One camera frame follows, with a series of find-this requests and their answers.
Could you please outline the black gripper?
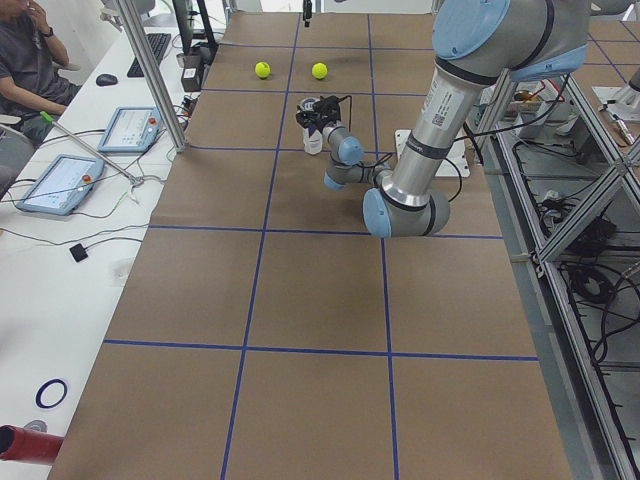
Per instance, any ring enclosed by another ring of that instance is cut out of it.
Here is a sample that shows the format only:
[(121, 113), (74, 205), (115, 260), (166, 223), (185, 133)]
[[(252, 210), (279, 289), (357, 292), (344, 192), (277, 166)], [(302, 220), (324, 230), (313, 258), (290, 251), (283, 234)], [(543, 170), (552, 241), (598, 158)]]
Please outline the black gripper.
[(305, 116), (307, 129), (324, 129), (333, 121), (333, 114), (331, 112), (307, 111)]

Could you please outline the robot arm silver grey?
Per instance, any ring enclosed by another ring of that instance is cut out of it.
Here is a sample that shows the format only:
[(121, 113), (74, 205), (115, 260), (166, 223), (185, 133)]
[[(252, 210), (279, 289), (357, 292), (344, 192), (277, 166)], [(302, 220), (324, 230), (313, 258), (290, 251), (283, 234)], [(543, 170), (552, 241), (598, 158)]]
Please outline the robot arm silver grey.
[(363, 148), (341, 121), (339, 98), (299, 103), (296, 120), (331, 148), (326, 186), (369, 183), (363, 218), (376, 237), (428, 236), (448, 222), (446, 196), (430, 184), (480, 92), (503, 71), (515, 82), (569, 74), (585, 61), (587, 1), (446, 1), (436, 14), (435, 70), (395, 167), (363, 163)]

